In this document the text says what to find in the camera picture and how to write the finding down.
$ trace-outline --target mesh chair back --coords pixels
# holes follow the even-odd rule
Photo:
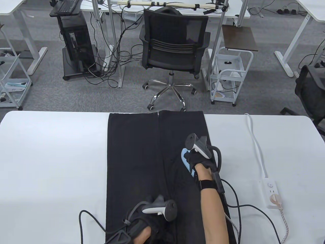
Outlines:
[[[296,79],[295,93],[308,115],[320,120],[325,118],[325,78],[320,78],[312,66],[305,65]]]
[[[146,41],[156,50],[194,53],[202,47],[208,16],[183,16],[172,7],[144,10]]]

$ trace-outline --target black chair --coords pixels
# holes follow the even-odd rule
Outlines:
[[[183,16],[172,7],[163,7],[157,11],[145,9],[144,21],[140,32],[143,42],[142,66],[145,69],[155,67],[170,70],[168,82],[149,80],[165,87],[153,96],[148,109],[152,110],[156,99],[170,88],[182,103],[181,111],[186,111],[184,98],[175,87],[192,87],[193,95],[196,89],[189,83],[175,84],[174,71],[190,72],[195,79],[199,79],[202,56],[210,43],[210,33],[205,32],[208,17]],[[149,82],[142,87],[147,89]]]
[[[308,116],[313,120],[318,132],[325,136],[325,130],[319,127],[319,123],[325,119],[325,76],[320,78],[313,66],[302,67],[299,78],[296,79],[295,94],[300,98]],[[280,112],[290,115],[299,115],[289,108]]]

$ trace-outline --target black keyboard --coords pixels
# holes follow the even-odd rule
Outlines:
[[[80,0],[63,0],[56,14],[72,14]]]

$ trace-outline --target desk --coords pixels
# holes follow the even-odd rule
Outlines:
[[[183,2],[190,3],[190,4],[205,4],[205,3],[209,2],[209,1],[206,1],[206,0],[184,0]],[[241,7],[242,7],[242,1],[241,0],[229,0],[228,3],[229,3],[229,8],[228,8],[227,12],[225,13],[223,24],[226,24],[227,18],[237,18],[236,15],[240,14],[240,10],[241,10]],[[107,0],[104,1],[104,5],[99,5],[99,7],[101,8],[99,10],[101,12],[108,12],[109,11],[109,9],[107,7]],[[117,12],[117,13],[121,13],[123,7],[124,6],[113,5],[112,10]],[[159,8],[161,8],[161,7],[151,7],[150,9],[151,10],[157,10]],[[91,0],[83,0],[82,3],[81,3],[80,9],[82,11],[93,11],[93,5],[92,5]],[[124,10],[128,11],[128,12],[138,12],[138,11],[141,11],[143,9],[144,9],[143,6],[131,6],[130,8],[125,8]],[[192,16],[204,15],[203,11],[205,11],[204,9],[197,9],[196,11],[194,11],[193,9],[178,9],[178,10],[183,15],[192,15]],[[208,14],[208,16],[211,17],[211,18],[220,18],[221,17],[221,10],[217,10],[217,12],[215,12],[215,13]],[[250,14],[249,14],[249,12],[247,10],[245,11],[244,18],[245,19],[250,18]],[[104,27],[103,27],[104,35],[108,37],[109,31],[107,29],[107,18],[105,18],[103,20],[103,25],[104,25]],[[220,47],[221,39],[222,38],[219,38],[218,40],[215,40],[215,41],[218,42],[217,43],[217,50]],[[110,56],[110,54],[111,54],[110,50],[111,49],[112,48],[105,47],[106,56]],[[211,58],[211,54],[212,54],[212,49],[208,49],[209,58]],[[210,84],[208,84],[206,79],[204,79],[204,82],[205,82],[205,86],[206,86],[207,90],[209,90],[210,89]]]
[[[297,34],[293,38],[291,44],[289,45],[287,51],[284,55],[281,54],[280,51],[275,51],[274,54],[282,65],[284,71],[287,73],[289,77],[293,77],[293,72],[290,66],[288,65],[288,61],[290,60],[293,52],[296,50],[299,44],[299,37],[302,34],[304,28],[308,23],[310,23],[313,19],[317,22],[325,23],[325,1],[323,0],[297,0],[297,2],[307,11],[307,16],[301,24]]]
[[[34,61],[27,70],[28,75],[32,75],[34,74],[35,70],[42,61],[44,55],[46,54],[47,47],[42,47],[40,51],[38,51],[35,42],[28,30],[25,19],[22,15],[22,11],[18,9],[24,1],[25,0],[0,0],[0,15],[13,14],[13,16],[15,17],[20,31],[24,37],[24,40],[27,43],[27,46],[34,59]]]
[[[0,230],[2,243],[80,243],[78,214],[86,209],[105,226],[107,123],[109,113],[13,111],[0,124]],[[265,208],[258,183],[261,167],[245,115],[205,115],[212,145],[223,157],[221,177],[240,204]],[[283,198],[288,244],[324,241],[325,144],[309,118],[253,115],[253,130],[265,166]],[[235,197],[225,185],[229,204]],[[243,243],[277,243],[272,225],[252,208],[242,208]],[[238,226],[238,213],[230,209]],[[94,220],[82,217],[84,243],[104,243]]]

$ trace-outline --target power outlet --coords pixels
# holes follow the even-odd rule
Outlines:
[[[263,191],[266,207],[269,209],[277,209],[278,206],[273,204],[270,200],[270,197],[273,194],[279,195],[278,188],[275,181],[270,178],[263,178],[261,179],[260,183],[262,185],[262,191]]]

